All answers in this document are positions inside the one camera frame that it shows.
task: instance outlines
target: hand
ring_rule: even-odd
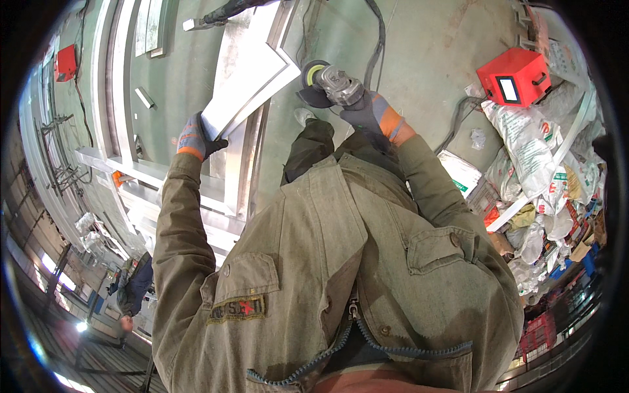
[[[381,133],[397,146],[415,135],[406,120],[375,91],[365,90],[362,99],[341,111],[340,117],[355,130]]]
[[[203,162],[209,155],[228,145],[227,140],[210,141],[205,135],[201,112],[193,114],[179,135],[177,153],[190,153]]]

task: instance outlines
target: angle grinder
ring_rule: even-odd
[[[306,64],[301,71],[300,79],[302,89],[297,95],[313,108],[339,105],[345,110],[359,109],[354,106],[361,101],[365,93],[361,81],[323,60],[314,60]]]

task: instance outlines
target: red star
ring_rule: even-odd
[[[239,302],[241,305],[240,312],[249,315],[249,311],[253,311],[253,307],[249,306],[249,302]]]

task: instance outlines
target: handle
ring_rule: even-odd
[[[533,86],[539,86],[539,85],[540,85],[543,81],[545,81],[545,80],[546,80],[546,76],[547,76],[547,75],[546,75],[545,73],[543,73],[543,72],[542,72],[542,77],[541,77],[541,78],[539,78],[538,80],[533,80],[533,81],[532,81]]]

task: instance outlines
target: olive work jacket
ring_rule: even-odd
[[[328,157],[279,189],[217,272],[201,162],[174,157],[153,255],[153,357],[170,392],[310,391],[355,281],[360,322],[401,372],[494,387],[522,331],[513,275],[425,141],[398,155],[413,198],[378,166]]]

